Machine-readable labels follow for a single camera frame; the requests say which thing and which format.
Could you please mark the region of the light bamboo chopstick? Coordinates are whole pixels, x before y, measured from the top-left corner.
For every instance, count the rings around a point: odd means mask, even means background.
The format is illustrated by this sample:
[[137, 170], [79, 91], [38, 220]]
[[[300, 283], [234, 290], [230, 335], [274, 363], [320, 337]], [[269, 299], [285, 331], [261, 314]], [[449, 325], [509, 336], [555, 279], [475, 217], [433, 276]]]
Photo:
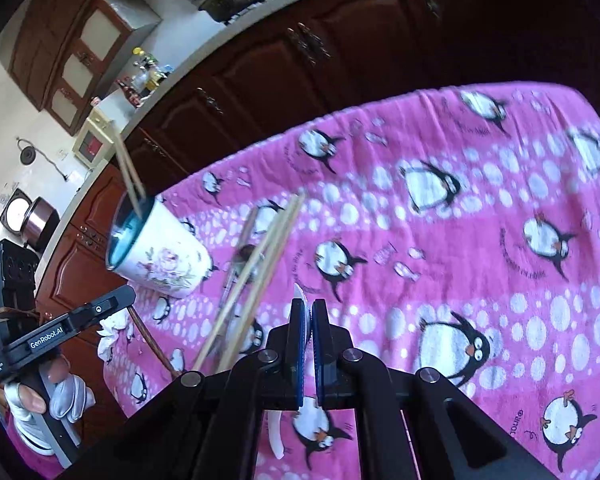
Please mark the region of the light bamboo chopstick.
[[[261, 243], [262, 243], [262, 240], [260, 240], [260, 242], [259, 242], [259, 244], [257, 244], [257, 246], [260, 246], [260, 247], [262, 247], [262, 245], [261, 245]], [[247, 290], [249, 290], [249, 289], [250, 289], [251, 283], [250, 283], [250, 284], [248, 284], [248, 285], [245, 287]], [[218, 329], [215, 327], [215, 322], [214, 322], [214, 324], [213, 324], [213, 326], [212, 326], [212, 330], [210, 330], [210, 333], [209, 333], [209, 335], [208, 335], [207, 339], [204, 341], [204, 344], [202, 345], [202, 347], [201, 347], [200, 351], [198, 352], [198, 356], [196, 356], [196, 359], [195, 359], [195, 361], [193, 362], [193, 366], [192, 366], [192, 369], [193, 369], [193, 370], [200, 370], [200, 369], [201, 369], [201, 367], [204, 365], [204, 361], [205, 361], [205, 360], [208, 358], [208, 356], [210, 356], [210, 354], [211, 354], [211, 349], [212, 349], [212, 347], [213, 347], [213, 345], [214, 345], [215, 341], [218, 339], [218, 338], [216, 338], [216, 336], [215, 336], [215, 334], [216, 334], [216, 331], [217, 331], [217, 330], [218, 330]], [[230, 326], [228, 326], [227, 332], [226, 332], [226, 334], [225, 334], [225, 337], [224, 337], [225, 344], [224, 344], [224, 346], [223, 346], [223, 350], [224, 350], [224, 348], [225, 348], [225, 345], [226, 345], [226, 343], [227, 343], [227, 341], [228, 341], [228, 338], [230, 338], [230, 332], [231, 332], [231, 331], [232, 331], [232, 330], [230, 330]]]
[[262, 247], [257, 247], [252, 258], [246, 264], [246, 277], [238, 280], [240, 286], [248, 280], [254, 268], [258, 268], [258, 273], [251, 283], [246, 301], [240, 309], [238, 321], [234, 324], [234, 328], [230, 332], [230, 338], [228, 338], [220, 356], [218, 366], [215, 369], [217, 372], [225, 372], [230, 364], [237, 360], [242, 343], [247, 337], [260, 301], [272, 280], [279, 258], [286, 247], [291, 228], [305, 199], [306, 194], [304, 193], [291, 197], [287, 208], [278, 214], [270, 230], [266, 233], [266, 237], [261, 243]]

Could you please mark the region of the wooden handled metal fork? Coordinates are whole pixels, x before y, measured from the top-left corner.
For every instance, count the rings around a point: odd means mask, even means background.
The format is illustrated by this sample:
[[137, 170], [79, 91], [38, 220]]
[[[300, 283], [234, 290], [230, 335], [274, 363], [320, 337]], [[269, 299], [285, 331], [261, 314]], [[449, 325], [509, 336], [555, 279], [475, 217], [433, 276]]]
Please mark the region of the wooden handled metal fork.
[[151, 332], [146, 327], [143, 320], [140, 318], [138, 313], [136, 312], [134, 307], [128, 307], [129, 315], [131, 320], [133, 321], [135, 327], [140, 331], [140, 336], [144, 338], [146, 344], [148, 344], [149, 349], [155, 355], [155, 357], [160, 361], [163, 367], [169, 372], [173, 379], [178, 378], [180, 373], [172, 366], [171, 362], [166, 358], [166, 355], [161, 350], [158, 342], [155, 340], [154, 336], [151, 335]]

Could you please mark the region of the condiment bottles on counter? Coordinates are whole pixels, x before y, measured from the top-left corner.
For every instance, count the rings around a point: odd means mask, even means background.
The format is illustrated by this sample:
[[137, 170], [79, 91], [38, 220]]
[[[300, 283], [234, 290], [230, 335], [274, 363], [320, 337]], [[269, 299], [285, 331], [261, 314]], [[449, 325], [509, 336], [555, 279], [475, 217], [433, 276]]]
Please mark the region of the condiment bottles on counter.
[[140, 108], [160, 84], [170, 77], [174, 68], [169, 64], [161, 65], [151, 53], [141, 47], [134, 48], [132, 55], [135, 73], [118, 78], [116, 85], [132, 107]]

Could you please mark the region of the white ceramic spoon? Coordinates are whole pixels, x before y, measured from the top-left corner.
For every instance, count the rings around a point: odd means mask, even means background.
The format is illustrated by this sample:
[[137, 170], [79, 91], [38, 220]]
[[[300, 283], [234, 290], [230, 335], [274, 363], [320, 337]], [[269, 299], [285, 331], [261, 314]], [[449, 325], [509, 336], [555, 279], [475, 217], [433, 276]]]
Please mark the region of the white ceramic spoon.
[[[304, 393], [304, 374], [306, 374], [304, 371], [304, 364], [306, 364], [306, 347], [311, 338], [311, 310], [308, 305], [308, 300], [306, 299], [306, 294], [298, 283], [294, 284], [294, 299], [299, 299], [302, 307], [298, 359], [296, 361], [297, 385], [294, 387], [294, 391], [298, 394], [299, 401], [302, 401]], [[268, 444], [270, 445], [276, 460], [281, 460], [285, 454], [282, 434], [280, 433], [282, 412], [268, 411], [266, 413], [266, 422], [268, 423]]]

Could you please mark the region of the stainless steel spoon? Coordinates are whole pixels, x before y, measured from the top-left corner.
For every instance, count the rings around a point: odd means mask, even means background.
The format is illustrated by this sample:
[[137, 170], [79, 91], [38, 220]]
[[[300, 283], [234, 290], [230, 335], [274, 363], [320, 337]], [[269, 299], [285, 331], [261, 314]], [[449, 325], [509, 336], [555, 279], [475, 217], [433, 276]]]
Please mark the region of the stainless steel spoon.
[[215, 327], [218, 329], [215, 336], [218, 339], [225, 337], [242, 291], [258, 274], [263, 259], [262, 252], [258, 252], [258, 249], [257, 245], [242, 245], [230, 260], [219, 300], [219, 313], [215, 320]]

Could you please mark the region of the white floral utensil cup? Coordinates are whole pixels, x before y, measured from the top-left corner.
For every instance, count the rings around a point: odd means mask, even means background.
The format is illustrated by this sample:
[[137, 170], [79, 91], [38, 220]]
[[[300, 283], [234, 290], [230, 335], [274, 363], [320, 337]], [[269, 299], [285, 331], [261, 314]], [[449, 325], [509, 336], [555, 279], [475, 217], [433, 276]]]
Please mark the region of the white floral utensil cup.
[[155, 197], [118, 203], [106, 267], [127, 280], [174, 298], [191, 294], [218, 270], [208, 249]]

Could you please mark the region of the pink penguin towel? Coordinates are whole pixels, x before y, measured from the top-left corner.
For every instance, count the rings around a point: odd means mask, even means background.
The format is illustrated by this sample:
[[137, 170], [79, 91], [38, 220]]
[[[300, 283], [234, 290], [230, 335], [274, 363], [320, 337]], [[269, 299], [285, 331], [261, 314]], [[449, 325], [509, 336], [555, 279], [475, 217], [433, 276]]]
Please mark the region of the pink penguin towel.
[[287, 321], [292, 293], [388, 367], [436, 368], [562, 479], [600, 475], [600, 116], [576, 90], [419, 91], [294, 127], [160, 195], [211, 258], [183, 299], [139, 287], [100, 336], [132, 415], [192, 367], [246, 221], [260, 240], [304, 202], [240, 351]]

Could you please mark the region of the pink rice cooker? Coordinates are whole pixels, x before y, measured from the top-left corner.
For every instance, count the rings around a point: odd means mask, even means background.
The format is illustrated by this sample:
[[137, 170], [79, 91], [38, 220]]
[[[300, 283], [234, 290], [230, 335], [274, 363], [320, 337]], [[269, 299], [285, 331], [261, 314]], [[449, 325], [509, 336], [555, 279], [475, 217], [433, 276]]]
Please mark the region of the pink rice cooker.
[[59, 221], [58, 211], [49, 202], [42, 197], [31, 200], [20, 188], [9, 196], [0, 215], [1, 225], [39, 255], [50, 244]]

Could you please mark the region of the dark wooden kitchen cabinets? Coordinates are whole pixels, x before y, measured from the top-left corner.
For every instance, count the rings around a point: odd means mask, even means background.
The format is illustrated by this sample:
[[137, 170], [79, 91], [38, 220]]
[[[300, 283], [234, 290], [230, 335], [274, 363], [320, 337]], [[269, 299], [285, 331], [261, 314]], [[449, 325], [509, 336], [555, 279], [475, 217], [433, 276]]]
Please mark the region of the dark wooden kitchen cabinets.
[[[216, 162], [349, 108], [513, 82], [576, 90], [600, 116], [600, 24], [582, 0], [300, 0], [192, 68], [140, 120], [131, 148], [160, 200]], [[112, 396], [104, 327], [66, 350]]]

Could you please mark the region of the white small oven appliance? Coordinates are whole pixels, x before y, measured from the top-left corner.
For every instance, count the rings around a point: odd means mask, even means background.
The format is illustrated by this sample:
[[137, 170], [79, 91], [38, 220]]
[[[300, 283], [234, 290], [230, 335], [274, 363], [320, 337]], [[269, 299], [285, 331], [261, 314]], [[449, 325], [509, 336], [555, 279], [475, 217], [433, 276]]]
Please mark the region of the white small oven appliance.
[[118, 133], [116, 122], [99, 108], [93, 108], [76, 136], [74, 157], [86, 168], [94, 168], [114, 149]]

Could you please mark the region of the tall wooden glass cupboard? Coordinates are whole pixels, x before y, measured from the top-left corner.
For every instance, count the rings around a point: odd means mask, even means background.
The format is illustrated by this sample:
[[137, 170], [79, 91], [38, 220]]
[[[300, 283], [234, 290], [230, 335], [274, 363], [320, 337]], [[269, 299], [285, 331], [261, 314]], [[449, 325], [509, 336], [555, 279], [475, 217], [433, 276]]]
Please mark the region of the tall wooden glass cupboard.
[[31, 0], [10, 76], [73, 136], [160, 22], [144, 0]]

